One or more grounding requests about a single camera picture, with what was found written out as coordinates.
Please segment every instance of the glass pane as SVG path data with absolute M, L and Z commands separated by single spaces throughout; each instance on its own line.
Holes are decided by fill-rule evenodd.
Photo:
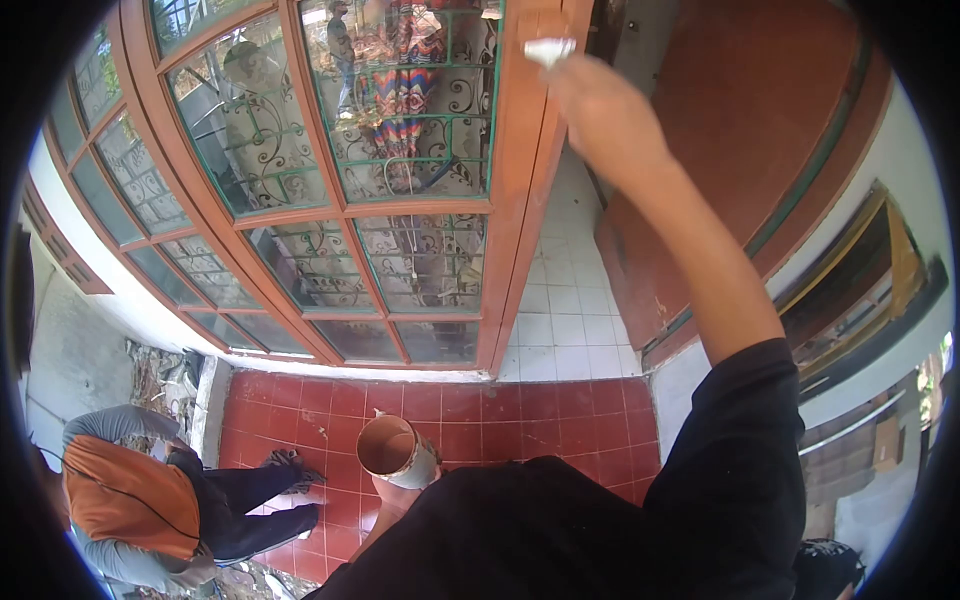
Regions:
M 373 311 L 336 221 L 275 225 L 246 233 L 300 308 Z
M 154 33 L 160 54 L 166 56 L 185 39 L 196 35 L 231 12 L 258 0 L 153 0 Z
M 151 247 L 138 248 L 127 252 L 133 262 L 147 275 L 156 287 L 160 288 L 170 300 L 180 306 L 203 306 L 204 303 L 183 283 L 159 254 Z
M 403 346 L 415 363 L 474 363 L 480 324 L 394 323 Z
M 146 230 L 162 233 L 191 225 L 125 110 L 104 129 L 96 146 L 117 189 Z
M 160 246 L 217 306 L 260 308 L 201 236 L 182 237 Z
M 77 102 L 86 126 L 93 127 L 120 98 L 120 82 L 110 53 L 107 25 L 103 24 L 86 43 L 73 63 Z
M 77 125 L 73 103 L 70 101 L 70 90 L 66 84 L 61 85 L 57 95 L 54 96 L 54 104 L 50 107 L 50 119 L 63 159 L 70 162 L 80 150 L 80 145 L 84 143 L 84 134 Z
M 486 215 L 398 215 L 355 222 L 390 310 L 480 310 Z
M 233 214 L 330 204 L 275 15 L 218 39 L 167 78 L 206 173 Z
M 344 360 L 401 362 L 387 326 L 380 321 L 314 321 L 313 325 Z
M 499 3 L 460 6 L 300 2 L 348 202 L 488 196 Z
M 230 315 L 230 318 L 270 352 L 310 353 L 269 315 Z
M 240 335 L 240 332 L 233 328 L 233 325 L 227 323 L 227 320 L 216 313 L 188 313 L 197 320 L 204 329 L 220 338 L 224 344 L 231 348 L 243 348 L 247 350 L 260 350 L 250 340 Z
M 90 205 L 93 213 L 104 224 L 117 244 L 129 244 L 143 239 L 123 206 L 110 191 L 89 153 L 77 161 L 77 166 L 73 168 L 73 181 L 77 183 L 77 187 L 86 198 L 86 203 Z

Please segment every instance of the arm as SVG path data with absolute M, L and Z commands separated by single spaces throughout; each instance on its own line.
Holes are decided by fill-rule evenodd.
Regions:
M 217 573 L 212 556 L 195 556 L 184 561 L 147 551 L 119 540 L 91 540 L 74 528 L 86 561 L 105 575 L 135 586 L 149 586 L 161 593 L 187 593 Z
M 561 60 L 545 79 L 570 145 L 630 199 L 676 261 L 710 364 L 784 337 L 753 264 L 670 154 L 643 94 L 589 57 Z
M 124 404 L 80 415 L 63 427 L 63 446 L 66 447 L 79 435 L 88 435 L 107 442 L 116 442 L 130 435 L 159 438 L 165 442 L 175 440 L 180 424 L 160 413 L 139 406 Z

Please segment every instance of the white wall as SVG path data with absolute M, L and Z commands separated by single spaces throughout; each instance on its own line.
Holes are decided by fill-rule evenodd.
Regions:
M 54 167 L 42 135 L 36 139 L 29 169 L 43 205 L 46 206 L 67 241 L 113 291 L 112 296 L 88 296 L 86 299 L 97 308 L 108 323 L 138 342 L 173 352 L 181 352 L 184 348 L 194 349 L 200 354 L 223 356 L 235 367 L 262 371 L 389 381 L 490 380 L 490 376 L 484 372 L 355 369 L 281 362 L 258 356 L 224 355 L 154 298 L 153 294 L 143 287 L 100 241 L 73 199 L 70 198 Z
M 921 256 L 940 256 L 949 285 L 930 312 L 873 364 L 800 408 L 807 428 L 850 411 L 886 390 L 919 365 L 953 328 L 955 274 L 943 193 L 916 112 L 897 82 L 873 145 L 824 222 L 767 281 L 771 297 L 783 292 L 816 260 L 850 220 L 875 179 L 890 190 Z M 700 342 L 654 372 L 652 392 L 660 429 L 660 455 L 669 453 L 690 409 L 689 394 L 709 371 Z

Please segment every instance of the wire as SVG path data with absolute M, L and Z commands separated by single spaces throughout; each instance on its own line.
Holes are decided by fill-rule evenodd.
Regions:
M 177 525 L 174 525 L 173 523 L 171 523 L 170 521 L 168 521 L 167 518 L 166 518 L 165 516 L 161 515 L 160 513 L 158 513 L 154 507 L 150 506 L 149 504 L 147 504 L 146 502 L 144 502 L 142 499 L 138 498 L 136 495 L 134 495 L 134 494 L 132 494 L 132 493 L 130 493 L 130 492 L 124 492 L 123 490 L 117 490 L 116 488 L 112 488 L 111 486 L 108 486 L 107 484 L 105 484 L 104 482 L 96 479 L 95 477 L 92 477 L 91 475 L 87 475 L 86 473 L 84 473 L 83 471 L 79 470 L 78 468 L 73 467 L 72 465 L 67 464 L 66 459 L 64 459 L 62 456 L 60 456 L 59 454 L 57 454 L 56 452 L 54 452 L 54 451 L 52 451 L 52 450 L 48 450 L 48 449 L 43 448 L 43 447 L 40 447 L 40 446 L 37 446 L 37 448 L 40 449 L 40 450 L 42 450 L 43 452 L 46 452 L 47 454 L 56 456 L 58 459 L 60 459 L 60 463 L 61 463 L 64 467 L 69 468 L 70 470 L 76 472 L 78 475 L 81 475 L 82 477 L 86 477 L 87 479 L 89 479 L 89 480 L 92 481 L 93 483 L 97 484 L 97 485 L 100 486 L 101 488 L 107 488 L 108 490 L 112 490 L 112 491 L 117 492 L 117 493 L 122 493 L 122 494 L 124 494 L 125 496 L 128 496 L 128 497 L 130 497 L 130 498 L 133 498 L 134 500 L 136 500 L 136 501 L 139 502 L 140 504 L 142 504 L 142 505 L 144 505 L 145 507 L 147 507 L 148 509 L 150 509 L 151 512 L 154 513 L 154 515 L 159 516 L 160 519 L 161 519 L 164 523 L 166 523 L 167 525 L 169 525 L 169 526 L 171 527 L 171 529 L 173 529 L 174 531 L 176 531 L 176 532 L 179 533 L 180 535 L 185 536 L 185 537 L 187 537 L 187 538 L 190 538 L 191 540 L 200 541 L 200 537 L 198 537 L 198 536 L 191 536 L 190 534 L 183 532 L 179 527 L 177 527 Z

